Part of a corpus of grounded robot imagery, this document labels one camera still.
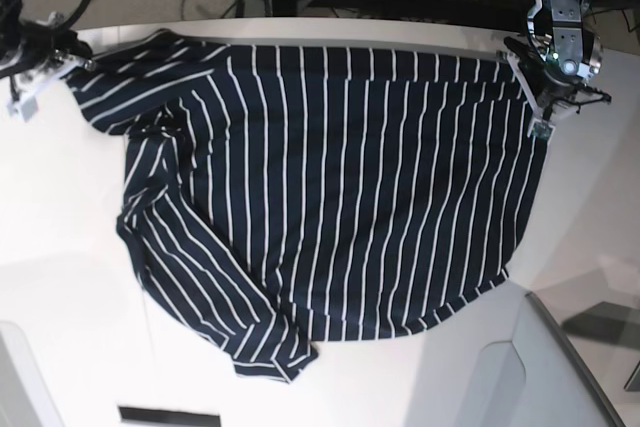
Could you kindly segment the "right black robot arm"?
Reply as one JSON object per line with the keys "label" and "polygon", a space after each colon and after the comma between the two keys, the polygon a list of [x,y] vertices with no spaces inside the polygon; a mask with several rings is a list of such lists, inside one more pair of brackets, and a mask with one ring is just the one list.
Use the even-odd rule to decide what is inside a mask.
{"label": "right black robot arm", "polygon": [[37,96],[75,69],[95,68],[93,51],[73,29],[91,0],[69,15],[52,12],[45,22],[22,17],[23,0],[1,0],[1,78],[9,85],[6,108],[27,122]]}

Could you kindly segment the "grey robot base cover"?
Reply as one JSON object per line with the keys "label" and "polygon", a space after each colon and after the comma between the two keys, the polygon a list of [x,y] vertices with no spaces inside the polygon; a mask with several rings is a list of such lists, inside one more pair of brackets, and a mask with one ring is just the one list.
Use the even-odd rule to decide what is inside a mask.
{"label": "grey robot base cover", "polygon": [[622,426],[595,377],[535,294],[512,338],[487,345],[474,372],[480,426]]}
{"label": "grey robot base cover", "polygon": [[1,322],[1,425],[63,426],[23,330]]}

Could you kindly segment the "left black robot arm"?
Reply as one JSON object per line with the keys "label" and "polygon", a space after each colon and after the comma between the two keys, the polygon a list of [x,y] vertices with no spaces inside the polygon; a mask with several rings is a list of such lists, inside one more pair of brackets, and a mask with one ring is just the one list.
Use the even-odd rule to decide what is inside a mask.
{"label": "left black robot arm", "polygon": [[531,109],[528,135],[551,139],[557,124],[611,95],[591,81],[600,73],[603,48],[586,26],[591,0],[531,0],[524,39],[507,37],[498,53],[519,82]]}

